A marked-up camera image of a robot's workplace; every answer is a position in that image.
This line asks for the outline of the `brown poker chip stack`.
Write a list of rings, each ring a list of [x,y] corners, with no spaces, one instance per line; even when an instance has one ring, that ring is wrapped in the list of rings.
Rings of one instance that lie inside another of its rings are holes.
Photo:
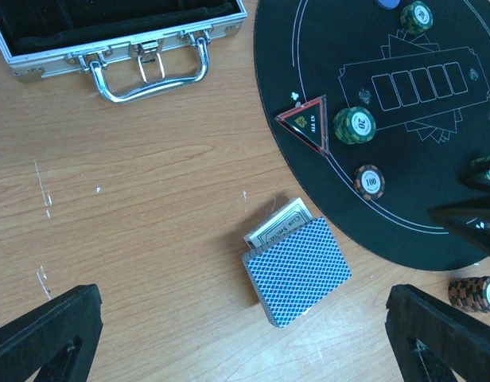
[[[490,313],[490,276],[454,279],[448,286],[450,304],[467,313]]]

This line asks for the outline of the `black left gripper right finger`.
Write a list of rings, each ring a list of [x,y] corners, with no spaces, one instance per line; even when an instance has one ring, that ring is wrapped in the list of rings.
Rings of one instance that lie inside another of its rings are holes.
[[[490,326],[405,284],[391,288],[386,331],[405,381],[490,381]]]

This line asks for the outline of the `white playing card box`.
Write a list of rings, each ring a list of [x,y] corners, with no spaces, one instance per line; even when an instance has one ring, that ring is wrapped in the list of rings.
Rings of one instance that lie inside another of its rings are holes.
[[[312,214],[300,198],[289,200],[279,210],[263,221],[257,228],[248,232],[243,240],[249,248],[255,249],[278,237],[292,232],[313,219]]]

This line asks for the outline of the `single brown chip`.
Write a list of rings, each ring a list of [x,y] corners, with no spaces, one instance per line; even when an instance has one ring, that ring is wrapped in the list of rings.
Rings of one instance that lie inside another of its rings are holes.
[[[385,185],[385,178],[377,166],[365,164],[354,172],[354,190],[366,201],[381,198]]]

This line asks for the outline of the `purple small blind button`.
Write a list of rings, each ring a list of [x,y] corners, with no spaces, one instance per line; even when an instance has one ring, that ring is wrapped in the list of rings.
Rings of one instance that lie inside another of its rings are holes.
[[[393,10],[399,5],[400,0],[376,0],[376,2],[386,10]]]

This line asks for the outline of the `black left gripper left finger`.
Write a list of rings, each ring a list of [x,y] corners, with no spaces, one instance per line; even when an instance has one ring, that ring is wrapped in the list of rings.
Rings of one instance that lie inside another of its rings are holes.
[[[0,381],[85,381],[103,329],[95,284],[79,285],[0,328]]]

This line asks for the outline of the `blue-backed card deck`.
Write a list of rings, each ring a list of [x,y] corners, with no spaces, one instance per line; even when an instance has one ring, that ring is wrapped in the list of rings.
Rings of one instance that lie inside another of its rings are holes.
[[[352,277],[324,217],[250,250],[242,261],[271,325],[285,328]]]

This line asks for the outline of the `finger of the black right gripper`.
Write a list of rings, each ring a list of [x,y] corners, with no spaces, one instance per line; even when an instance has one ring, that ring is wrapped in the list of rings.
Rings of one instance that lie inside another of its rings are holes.
[[[490,257],[490,201],[463,201],[428,210],[430,219]]]
[[[490,155],[471,160],[458,173],[457,178],[468,188],[490,195]]]

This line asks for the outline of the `black round poker mat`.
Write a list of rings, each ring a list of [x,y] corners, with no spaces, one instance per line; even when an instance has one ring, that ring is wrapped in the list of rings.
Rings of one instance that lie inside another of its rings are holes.
[[[272,134],[317,207],[359,245],[393,263],[450,271],[484,253],[435,224],[428,210],[480,193],[458,173],[490,155],[490,1],[430,1],[433,26],[417,36],[400,22],[405,2],[261,1],[255,69]],[[275,121],[326,95],[329,153]],[[344,108],[364,107],[375,137],[348,145],[333,130]],[[386,185],[364,200],[355,170],[377,166]]]

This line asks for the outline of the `aluminium poker chip case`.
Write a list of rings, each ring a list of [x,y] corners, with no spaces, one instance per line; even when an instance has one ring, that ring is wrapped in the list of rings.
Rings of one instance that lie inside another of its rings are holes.
[[[129,103],[202,81],[211,42],[236,34],[246,17],[241,1],[0,1],[0,49],[21,82],[89,73],[103,98]],[[162,53],[184,47],[199,68],[166,76]],[[105,71],[130,59],[156,63],[159,77],[142,74],[142,85],[116,94]]]

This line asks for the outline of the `red triangular all-in marker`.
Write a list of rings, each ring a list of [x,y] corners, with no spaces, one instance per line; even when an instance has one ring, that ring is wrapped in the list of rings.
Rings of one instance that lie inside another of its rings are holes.
[[[329,153],[326,95],[318,96],[277,115],[275,121],[323,156]]]

